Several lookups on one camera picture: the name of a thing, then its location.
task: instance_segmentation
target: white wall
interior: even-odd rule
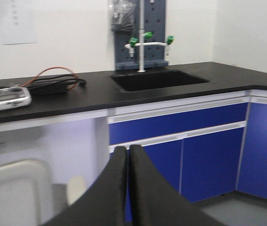
[[[212,61],[267,72],[267,0],[219,0]]]
[[[33,0],[37,43],[1,45],[0,79],[31,77],[52,66],[114,70],[109,0]],[[217,0],[167,0],[171,65],[210,61]],[[63,71],[51,71],[51,74]]]
[[[0,79],[35,76],[52,66],[113,69],[108,0],[33,0],[37,43],[1,45]]]
[[[211,61],[217,0],[166,0],[170,65]]]

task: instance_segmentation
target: paper on wall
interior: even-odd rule
[[[0,0],[0,36],[2,44],[37,42],[32,0]]]

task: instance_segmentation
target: green eyewash nozzle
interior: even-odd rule
[[[153,36],[153,32],[146,32],[146,33],[144,34],[145,39],[149,39],[149,38],[151,38],[152,36]]]
[[[135,44],[137,44],[137,42],[138,42],[138,39],[134,37],[130,38],[129,40],[129,44],[132,48],[135,46]]]
[[[170,45],[173,41],[174,41],[174,36],[173,35],[169,35],[168,38],[167,38],[167,44]]]

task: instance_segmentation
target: chair backrest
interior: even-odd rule
[[[51,174],[38,160],[0,166],[0,226],[36,226],[53,217]]]
[[[175,191],[140,145],[130,146],[129,196],[134,226],[224,226]]]

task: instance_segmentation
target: plastic bag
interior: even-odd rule
[[[131,32],[134,28],[135,0],[112,0],[112,32]]]

